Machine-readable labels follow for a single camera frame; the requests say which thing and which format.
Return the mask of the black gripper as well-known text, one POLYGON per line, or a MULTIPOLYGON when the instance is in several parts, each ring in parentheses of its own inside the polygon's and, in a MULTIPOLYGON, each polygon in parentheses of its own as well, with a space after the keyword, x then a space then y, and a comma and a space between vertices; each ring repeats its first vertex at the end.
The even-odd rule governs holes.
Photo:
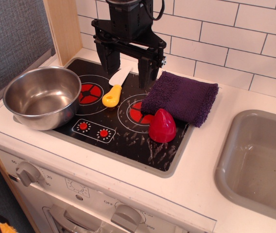
POLYGON ((110 4, 110 19, 94 19, 97 54, 104 71, 111 75, 121 65, 120 54, 138 59, 139 87, 154 81, 159 68, 166 63, 166 42, 152 31, 154 21, 162 18, 165 5, 157 17, 152 4, 110 4))

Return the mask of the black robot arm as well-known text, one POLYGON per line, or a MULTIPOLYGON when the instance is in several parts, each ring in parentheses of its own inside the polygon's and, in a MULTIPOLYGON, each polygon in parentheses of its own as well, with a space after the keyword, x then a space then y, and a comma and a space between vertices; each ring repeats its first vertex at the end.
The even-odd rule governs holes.
POLYGON ((94 19, 94 42, 102 67, 107 74, 114 74, 121 65, 120 54, 138 60, 140 88, 156 79, 158 70, 165 64, 166 42, 152 31, 154 21, 151 0, 109 0, 110 19, 94 19))

